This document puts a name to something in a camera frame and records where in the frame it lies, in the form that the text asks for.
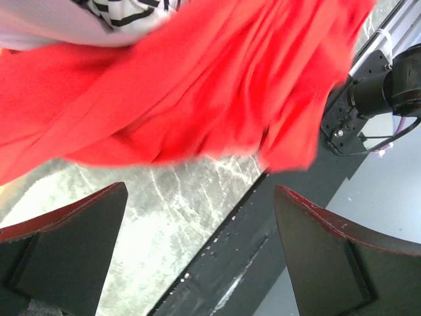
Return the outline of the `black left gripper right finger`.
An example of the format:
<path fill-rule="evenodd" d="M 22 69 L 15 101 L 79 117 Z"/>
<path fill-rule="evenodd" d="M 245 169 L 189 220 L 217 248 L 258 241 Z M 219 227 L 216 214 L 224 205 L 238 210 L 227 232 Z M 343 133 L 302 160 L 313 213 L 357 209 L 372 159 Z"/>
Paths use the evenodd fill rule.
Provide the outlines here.
<path fill-rule="evenodd" d="M 274 211 L 300 315 L 419 315 L 420 244 L 278 186 Z"/>

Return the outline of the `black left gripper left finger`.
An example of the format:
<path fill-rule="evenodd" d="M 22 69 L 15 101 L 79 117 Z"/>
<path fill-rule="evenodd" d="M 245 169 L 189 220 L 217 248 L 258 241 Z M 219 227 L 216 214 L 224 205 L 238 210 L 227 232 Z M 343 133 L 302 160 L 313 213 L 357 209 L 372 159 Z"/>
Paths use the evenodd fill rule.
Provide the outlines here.
<path fill-rule="evenodd" d="M 95 315 L 128 190 L 117 182 L 60 209 L 1 229 L 1 314 L 32 300 Z"/>

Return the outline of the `red tank top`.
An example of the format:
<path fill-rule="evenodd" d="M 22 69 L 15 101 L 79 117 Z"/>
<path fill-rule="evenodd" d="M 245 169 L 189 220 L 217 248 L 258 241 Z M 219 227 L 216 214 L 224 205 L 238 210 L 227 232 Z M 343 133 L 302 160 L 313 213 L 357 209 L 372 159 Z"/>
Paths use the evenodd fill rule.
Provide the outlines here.
<path fill-rule="evenodd" d="M 314 161 L 330 91 L 374 1 L 192 1 L 138 43 L 1 54 L 1 183 L 95 167 L 258 155 Z"/>

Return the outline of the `white black striped tank top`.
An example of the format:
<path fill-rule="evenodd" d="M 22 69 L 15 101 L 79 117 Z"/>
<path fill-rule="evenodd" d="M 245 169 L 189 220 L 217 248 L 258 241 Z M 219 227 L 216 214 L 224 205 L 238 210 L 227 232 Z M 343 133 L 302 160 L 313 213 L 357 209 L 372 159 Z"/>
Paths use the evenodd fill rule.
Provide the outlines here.
<path fill-rule="evenodd" d="M 185 1 L 2 1 L 1 48 L 27 51 L 58 42 L 124 47 L 183 5 Z"/>

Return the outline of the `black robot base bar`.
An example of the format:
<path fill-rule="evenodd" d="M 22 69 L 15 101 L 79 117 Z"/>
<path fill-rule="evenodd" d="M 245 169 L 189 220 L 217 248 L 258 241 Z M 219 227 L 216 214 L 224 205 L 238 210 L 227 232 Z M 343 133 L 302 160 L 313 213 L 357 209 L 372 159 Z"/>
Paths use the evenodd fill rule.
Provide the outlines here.
<path fill-rule="evenodd" d="M 274 212 L 276 186 L 326 206 L 363 156 L 319 142 L 307 172 L 262 174 L 155 304 L 150 315 L 253 315 L 285 268 Z"/>

